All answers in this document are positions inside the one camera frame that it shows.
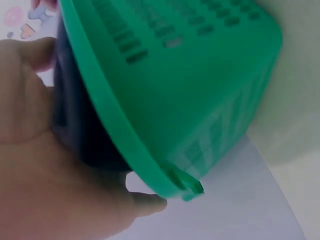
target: ventilation slot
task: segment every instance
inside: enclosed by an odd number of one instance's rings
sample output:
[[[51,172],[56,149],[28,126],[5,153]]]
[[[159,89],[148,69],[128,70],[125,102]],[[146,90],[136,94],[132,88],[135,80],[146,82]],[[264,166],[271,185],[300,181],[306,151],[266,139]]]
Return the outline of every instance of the ventilation slot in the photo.
[[[205,21],[206,21],[205,18],[202,16],[191,17],[188,19],[188,24],[190,26],[197,26],[197,25],[203,24]]]
[[[224,20],[224,25],[226,27],[234,27],[239,23],[240,23],[240,17],[238,16],[228,17],[227,19]]]
[[[123,33],[120,33],[116,36],[113,37],[113,40],[116,42],[116,43],[121,43],[122,41],[125,41],[125,40],[128,40],[128,39],[132,39],[134,38],[134,33],[131,31],[131,30],[127,30]]]
[[[109,1],[92,0],[92,3],[128,64],[135,64],[148,56],[148,51],[143,48],[140,39],[129,29]]]
[[[231,14],[230,9],[221,9],[215,12],[215,15],[218,19],[229,17]]]
[[[175,32],[175,27],[173,25],[164,26],[154,32],[156,38],[163,38]]]
[[[247,12],[250,12],[252,9],[252,6],[251,5],[243,5],[240,7],[240,11],[242,13],[247,13]]]
[[[249,13],[249,19],[251,21],[258,20],[260,18],[260,13],[259,12],[250,12]]]
[[[233,5],[233,6],[239,6],[243,3],[243,0],[230,0],[230,3]]]
[[[209,3],[209,0],[201,0],[203,3]],[[190,7],[186,0],[166,0],[168,5],[172,9],[178,12],[182,17],[186,18],[187,23],[191,27],[197,27],[197,34],[199,36],[205,36],[213,32],[213,26],[208,27],[206,19],[203,16],[198,15],[197,11]]]
[[[163,46],[168,49],[176,48],[184,43],[183,36],[176,36],[163,42]]]
[[[199,27],[197,30],[197,34],[199,36],[206,36],[208,34],[211,34],[214,30],[215,30],[214,26],[206,25],[206,26]]]
[[[208,10],[210,11],[216,11],[222,8],[221,2],[209,2],[207,5],[208,5]]]
[[[149,28],[154,31],[154,36],[158,39],[168,38],[176,33],[175,27],[169,24],[154,7],[144,0],[126,0],[135,12],[145,21]]]
[[[145,59],[146,57],[148,57],[148,51],[144,50],[144,51],[140,51],[138,53],[135,53],[135,54],[128,56],[126,58],[126,62],[128,64],[135,64],[135,63],[140,62],[141,60]]]
[[[130,52],[131,50],[136,49],[136,48],[138,48],[140,46],[141,46],[140,40],[135,39],[135,40],[133,40],[131,42],[128,42],[128,43],[123,44],[123,45],[120,45],[119,46],[119,50],[120,50],[121,53],[124,54],[124,53]]]
[[[215,164],[221,153],[221,143],[222,143],[222,116],[216,119],[209,128],[210,143],[211,143],[211,154],[212,154],[212,164]]]

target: green plastic basket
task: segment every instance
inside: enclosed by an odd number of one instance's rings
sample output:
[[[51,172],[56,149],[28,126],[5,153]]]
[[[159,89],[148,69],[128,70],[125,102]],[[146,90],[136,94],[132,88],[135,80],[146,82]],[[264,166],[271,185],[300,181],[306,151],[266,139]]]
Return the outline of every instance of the green plastic basket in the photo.
[[[61,0],[113,143],[157,194],[190,200],[245,133],[282,45],[251,0]]]

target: cartoon sticker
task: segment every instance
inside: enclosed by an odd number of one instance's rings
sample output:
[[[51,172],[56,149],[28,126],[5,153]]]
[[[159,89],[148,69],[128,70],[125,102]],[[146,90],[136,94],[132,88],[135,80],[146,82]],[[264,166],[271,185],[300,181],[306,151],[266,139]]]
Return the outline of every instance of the cartoon sticker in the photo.
[[[8,27],[14,27],[24,20],[24,11],[19,6],[11,7],[4,15],[3,23]]]
[[[28,14],[30,20],[41,20],[42,23],[45,23],[49,20],[50,16],[46,14],[47,8],[43,5],[40,5],[34,10],[31,10]]]
[[[24,24],[21,27],[22,33],[21,33],[21,38],[27,39],[32,37],[32,35],[36,32],[32,27],[30,27],[28,24]]]

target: finger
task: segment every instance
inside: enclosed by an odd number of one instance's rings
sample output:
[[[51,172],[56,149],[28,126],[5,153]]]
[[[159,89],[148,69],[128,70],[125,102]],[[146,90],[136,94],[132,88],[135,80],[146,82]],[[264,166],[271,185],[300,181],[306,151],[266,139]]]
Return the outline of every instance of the finger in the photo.
[[[20,55],[35,71],[45,71],[51,67],[56,39],[44,37],[35,41],[21,41]]]
[[[55,11],[58,6],[58,0],[42,0],[51,11]]]
[[[37,7],[39,7],[40,1],[41,1],[41,0],[31,0],[31,2],[32,2],[32,9],[36,9]]]
[[[156,195],[150,195],[140,192],[132,192],[131,197],[136,207],[136,217],[145,217],[151,214],[159,213],[167,207],[167,200]]]

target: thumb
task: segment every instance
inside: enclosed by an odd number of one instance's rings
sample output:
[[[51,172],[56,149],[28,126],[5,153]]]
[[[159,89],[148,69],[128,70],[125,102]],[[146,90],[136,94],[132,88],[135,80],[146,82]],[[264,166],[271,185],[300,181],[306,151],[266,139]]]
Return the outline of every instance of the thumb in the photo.
[[[136,207],[136,217],[145,217],[159,213],[167,207],[167,200],[156,195],[132,192],[131,197]]]
[[[18,42],[19,53],[35,71],[45,71],[51,67],[56,39],[44,37],[35,41]]]

